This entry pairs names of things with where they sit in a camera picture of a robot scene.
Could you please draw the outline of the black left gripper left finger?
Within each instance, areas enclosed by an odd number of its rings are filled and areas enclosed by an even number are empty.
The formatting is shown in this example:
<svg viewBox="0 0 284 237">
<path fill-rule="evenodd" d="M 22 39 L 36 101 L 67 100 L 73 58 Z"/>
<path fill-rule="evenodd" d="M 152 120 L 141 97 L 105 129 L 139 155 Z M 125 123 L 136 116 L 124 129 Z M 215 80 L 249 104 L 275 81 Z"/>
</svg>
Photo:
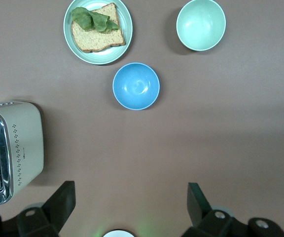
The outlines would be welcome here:
<svg viewBox="0 0 284 237">
<path fill-rule="evenodd" d="M 17 216 L 20 237 L 59 237 L 59 232 L 76 205 L 75 182 L 65 181 L 42 205 Z"/>
</svg>

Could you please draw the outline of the green lettuce leaf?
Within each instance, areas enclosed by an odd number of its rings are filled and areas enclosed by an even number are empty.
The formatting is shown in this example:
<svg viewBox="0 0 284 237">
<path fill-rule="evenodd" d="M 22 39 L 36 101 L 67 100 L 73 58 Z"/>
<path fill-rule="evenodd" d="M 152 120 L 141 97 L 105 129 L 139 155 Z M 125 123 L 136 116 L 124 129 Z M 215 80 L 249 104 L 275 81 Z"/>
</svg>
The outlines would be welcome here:
<svg viewBox="0 0 284 237">
<path fill-rule="evenodd" d="M 100 33 L 109 33 L 120 29 L 118 24 L 110 20 L 110 16 L 90 11 L 84 7 L 73 9 L 71 17 L 85 31 L 96 30 Z"/>
</svg>

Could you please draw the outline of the blue bowl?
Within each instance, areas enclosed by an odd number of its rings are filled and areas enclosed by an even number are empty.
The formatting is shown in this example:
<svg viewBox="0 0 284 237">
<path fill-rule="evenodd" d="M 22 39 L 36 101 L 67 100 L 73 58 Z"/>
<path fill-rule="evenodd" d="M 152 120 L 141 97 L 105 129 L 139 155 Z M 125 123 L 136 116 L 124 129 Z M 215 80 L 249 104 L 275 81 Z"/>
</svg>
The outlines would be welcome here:
<svg viewBox="0 0 284 237">
<path fill-rule="evenodd" d="M 152 106 L 160 93 L 157 73 L 148 65 L 133 62 L 122 66 L 115 74 L 112 90 L 117 102 L 129 110 L 144 110 Z"/>
</svg>

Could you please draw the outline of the light green bowl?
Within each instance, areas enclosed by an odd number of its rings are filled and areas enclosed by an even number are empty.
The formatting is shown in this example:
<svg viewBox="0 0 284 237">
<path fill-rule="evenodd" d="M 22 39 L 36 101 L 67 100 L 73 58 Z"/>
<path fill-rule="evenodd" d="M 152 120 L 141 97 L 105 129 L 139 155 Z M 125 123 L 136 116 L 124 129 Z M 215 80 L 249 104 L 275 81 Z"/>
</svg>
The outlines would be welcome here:
<svg viewBox="0 0 284 237">
<path fill-rule="evenodd" d="M 225 30 L 225 13 L 214 0 L 191 0 L 177 16 L 177 36 L 185 47 L 194 51 L 215 47 Z"/>
</svg>

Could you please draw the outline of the light green plate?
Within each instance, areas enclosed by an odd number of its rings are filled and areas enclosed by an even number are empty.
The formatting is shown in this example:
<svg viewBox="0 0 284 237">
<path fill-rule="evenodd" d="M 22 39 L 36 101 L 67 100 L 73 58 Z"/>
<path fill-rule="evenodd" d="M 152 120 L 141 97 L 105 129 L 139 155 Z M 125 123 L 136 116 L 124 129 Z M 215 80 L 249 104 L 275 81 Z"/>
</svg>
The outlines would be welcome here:
<svg viewBox="0 0 284 237">
<path fill-rule="evenodd" d="M 126 44 L 123 46 L 112 46 L 100 52 L 85 53 L 76 45 L 71 31 L 71 12 L 76 7 L 84 7 L 88 10 L 95 10 L 109 3 L 115 3 L 119 18 L 119 26 L 122 30 Z M 63 22 L 63 30 L 66 42 L 70 50 L 79 59 L 94 65 L 106 65 L 121 58 L 129 49 L 133 38 L 133 21 L 131 14 L 122 0 L 73 0 L 68 6 Z"/>
</svg>

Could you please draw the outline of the brown bread slice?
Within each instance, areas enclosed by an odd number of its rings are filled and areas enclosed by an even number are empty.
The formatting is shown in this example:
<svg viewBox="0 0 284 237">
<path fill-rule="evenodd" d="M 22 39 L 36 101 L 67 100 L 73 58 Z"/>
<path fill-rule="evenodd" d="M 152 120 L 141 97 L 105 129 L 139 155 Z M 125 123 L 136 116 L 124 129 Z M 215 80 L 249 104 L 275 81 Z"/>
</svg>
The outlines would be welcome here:
<svg viewBox="0 0 284 237">
<path fill-rule="evenodd" d="M 111 21 L 119 24 L 116 5 L 113 2 L 92 11 L 110 16 Z M 123 46 L 126 44 L 121 28 L 109 33 L 100 33 L 96 30 L 85 31 L 72 21 L 71 31 L 78 48 L 86 53 L 99 52 L 112 46 Z"/>
</svg>

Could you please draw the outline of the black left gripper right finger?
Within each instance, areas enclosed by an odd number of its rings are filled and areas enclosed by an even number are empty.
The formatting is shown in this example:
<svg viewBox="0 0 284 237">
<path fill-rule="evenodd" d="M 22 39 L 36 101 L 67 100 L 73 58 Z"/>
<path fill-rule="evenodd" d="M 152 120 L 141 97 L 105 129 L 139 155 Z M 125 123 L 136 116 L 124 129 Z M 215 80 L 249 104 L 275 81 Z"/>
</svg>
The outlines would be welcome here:
<svg viewBox="0 0 284 237">
<path fill-rule="evenodd" d="M 192 226 L 182 237 L 226 237 L 232 217 L 223 210 L 212 209 L 197 183 L 187 187 L 187 211 Z"/>
</svg>

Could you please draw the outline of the brown table cloth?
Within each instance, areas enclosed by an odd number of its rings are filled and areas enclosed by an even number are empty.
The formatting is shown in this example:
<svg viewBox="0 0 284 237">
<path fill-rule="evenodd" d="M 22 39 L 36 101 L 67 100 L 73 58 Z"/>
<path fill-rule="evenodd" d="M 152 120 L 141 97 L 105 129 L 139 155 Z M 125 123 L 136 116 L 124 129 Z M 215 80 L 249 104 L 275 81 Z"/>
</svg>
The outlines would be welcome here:
<svg viewBox="0 0 284 237">
<path fill-rule="evenodd" d="M 0 102 L 42 112 L 43 172 L 11 201 L 9 219 L 75 181 L 76 207 L 61 237 L 180 237 L 191 225 L 187 185 L 241 222 L 284 230 L 284 0 L 216 0 L 227 27 L 214 48 L 178 39 L 188 0 L 123 0 L 134 23 L 127 52 L 105 66 L 69 49 L 63 20 L 71 0 L 0 0 Z M 124 65 L 150 66 L 155 103 L 129 110 L 112 82 Z"/>
</svg>

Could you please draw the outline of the cream and chrome toaster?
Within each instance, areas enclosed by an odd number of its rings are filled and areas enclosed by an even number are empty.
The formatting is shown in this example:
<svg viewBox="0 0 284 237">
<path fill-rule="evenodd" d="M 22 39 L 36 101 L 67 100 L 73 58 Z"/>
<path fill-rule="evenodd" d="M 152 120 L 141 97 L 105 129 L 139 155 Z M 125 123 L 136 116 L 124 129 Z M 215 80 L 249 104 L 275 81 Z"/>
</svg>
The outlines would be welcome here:
<svg viewBox="0 0 284 237">
<path fill-rule="evenodd" d="M 39 109 L 29 102 L 0 102 L 0 205 L 33 181 L 43 167 Z"/>
</svg>

